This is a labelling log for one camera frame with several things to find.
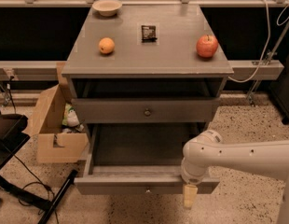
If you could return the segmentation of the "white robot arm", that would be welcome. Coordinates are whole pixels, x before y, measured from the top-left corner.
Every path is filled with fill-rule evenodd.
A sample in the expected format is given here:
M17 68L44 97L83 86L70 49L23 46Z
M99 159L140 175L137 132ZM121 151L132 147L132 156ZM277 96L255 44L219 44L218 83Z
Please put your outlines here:
M202 182L211 166L220 166L285 182L277 224L289 224L289 140L224 144L222 136L207 130L183 147L181 176L187 184Z

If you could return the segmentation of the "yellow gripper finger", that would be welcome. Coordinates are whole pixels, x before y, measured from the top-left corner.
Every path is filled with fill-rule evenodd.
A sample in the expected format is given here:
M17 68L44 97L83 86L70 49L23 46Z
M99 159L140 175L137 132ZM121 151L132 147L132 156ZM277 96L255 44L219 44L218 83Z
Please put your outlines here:
M198 187L191 184L183 186L183 205L184 208L191 209L198 194Z

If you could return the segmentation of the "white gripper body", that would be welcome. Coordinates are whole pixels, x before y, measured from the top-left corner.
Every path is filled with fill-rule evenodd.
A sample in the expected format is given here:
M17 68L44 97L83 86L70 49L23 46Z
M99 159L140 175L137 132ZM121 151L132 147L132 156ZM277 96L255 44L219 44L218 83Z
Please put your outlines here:
M187 184L197 185L207 174L208 167L190 161L181 162L181 177Z

